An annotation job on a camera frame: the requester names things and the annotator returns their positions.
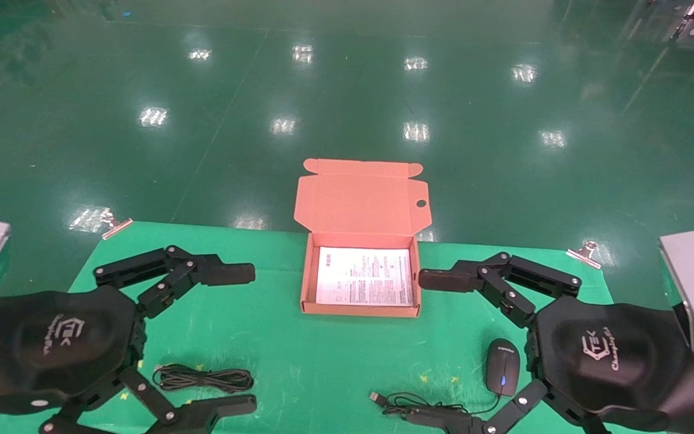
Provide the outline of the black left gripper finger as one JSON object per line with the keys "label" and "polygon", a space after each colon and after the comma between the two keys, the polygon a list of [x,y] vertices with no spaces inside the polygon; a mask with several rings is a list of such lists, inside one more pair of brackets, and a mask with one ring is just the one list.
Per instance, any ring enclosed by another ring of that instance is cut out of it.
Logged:
{"label": "black left gripper finger", "polygon": [[[258,407],[254,395],[212,398],[173,405],[162,393],[146,381],[137,368],[127,368],[118,375],[121,384],[133,392],[156,418],[146,433],[210,433],[221,418],[239,417],[255,412]],[[84,412],[80,404],[68,403],[40,426],[41,433],[107,433],[107,430],[84,426],[79,417]]]}
{"label": "black left gripper finger", "polygon": [[127,288],[157,278],[137,299],[137,311],[153,319],[196,285],[231,286],[255,280],[251,263],[224,263],[217,254],[192,254],[168,245],[97,267],[97,286]]}

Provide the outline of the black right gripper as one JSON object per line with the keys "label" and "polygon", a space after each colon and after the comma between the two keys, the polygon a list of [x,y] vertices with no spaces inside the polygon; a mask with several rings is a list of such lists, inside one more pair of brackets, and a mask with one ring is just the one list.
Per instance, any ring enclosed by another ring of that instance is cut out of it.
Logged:
{"label": "black right gripper", "polygon": [[694,364],[673,313],[560,298],[528,331],[528,370],[563,417],[661,417]]}

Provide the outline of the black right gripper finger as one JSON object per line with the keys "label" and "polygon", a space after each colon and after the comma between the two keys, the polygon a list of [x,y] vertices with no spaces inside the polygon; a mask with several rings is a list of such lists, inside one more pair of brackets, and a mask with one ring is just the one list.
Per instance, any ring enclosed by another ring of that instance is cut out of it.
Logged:
{"label": "black right gripper finger", "polygon": [[507,252],[484,261],[460,259],[447,270],[421,269],[418,281],[428,291],[481,294],[518,328],[531,326],[536,307],[515,284],[553,299],[577,297],[582,284],[575,275]]}
{"label": "black right gripper finger", "polygon": [[444,407],[411,406],[407,422],[436,427],[446,433],[507,433],[540,402],[545,402],[567,422],[581,426],[587,433],[595,431],[594,423],[583,421],[595,416],[594,379],[562,381],[561,388],[545,379],[532,379],[523,390],[517,392],[516,388],[517,379],[499,380],[498,395],[510,395],[513,399],[489,420]]}

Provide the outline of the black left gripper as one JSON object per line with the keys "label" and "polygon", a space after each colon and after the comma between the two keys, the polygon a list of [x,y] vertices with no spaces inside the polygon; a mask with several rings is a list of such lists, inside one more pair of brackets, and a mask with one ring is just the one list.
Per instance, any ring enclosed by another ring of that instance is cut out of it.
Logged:
{"label": "black left gripper", "polygon": [[118,289],[0,297],[0,414],[93,411],[143,356],[145,322]]}

